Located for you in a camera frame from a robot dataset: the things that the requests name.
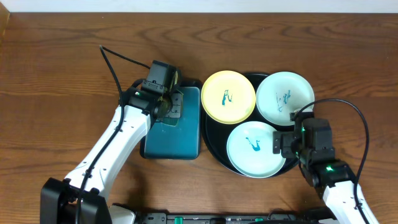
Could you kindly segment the light blue plate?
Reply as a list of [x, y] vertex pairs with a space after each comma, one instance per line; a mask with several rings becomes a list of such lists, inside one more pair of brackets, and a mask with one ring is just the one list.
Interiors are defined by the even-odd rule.
[[286, 159], [273, 153], [272, 126], [248, 121], [235, 127], [228, 137], [226, 152], [230, 163], [247, 177], [262, 179], [273, 176]]

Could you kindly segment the green yellow sponge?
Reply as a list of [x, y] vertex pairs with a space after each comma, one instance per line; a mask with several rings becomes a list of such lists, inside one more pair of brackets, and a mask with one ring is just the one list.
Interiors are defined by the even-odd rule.
[[162, 124], [166, 124], [169, 126], [176, 126], [178, 124], [178, 118], [166, 117], [166, 118], [163, 118], [160, 122]]

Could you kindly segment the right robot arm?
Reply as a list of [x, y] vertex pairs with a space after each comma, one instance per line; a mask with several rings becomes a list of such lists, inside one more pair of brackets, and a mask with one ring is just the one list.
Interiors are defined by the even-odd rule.
[[293, 131], [275, 131], [272, 150], [283, 158], [296, 158], [307, 183], [324, 201], [338, 223], [377, 223], [364, 199], [357, 176], [335, 157], [328, 120], [307, 118]]

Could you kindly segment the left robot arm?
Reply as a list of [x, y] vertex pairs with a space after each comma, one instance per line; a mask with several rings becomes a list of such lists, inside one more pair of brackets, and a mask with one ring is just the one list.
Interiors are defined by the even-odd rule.
[[114, 181], [134, 147], [172, 109], [180, 83], [138, 80], [119, 92], [119, 106], [88, 155], [63, 180], [50, 178], [40, 193], [41, 223], [134, 223], [136, 214], [108, 206]]

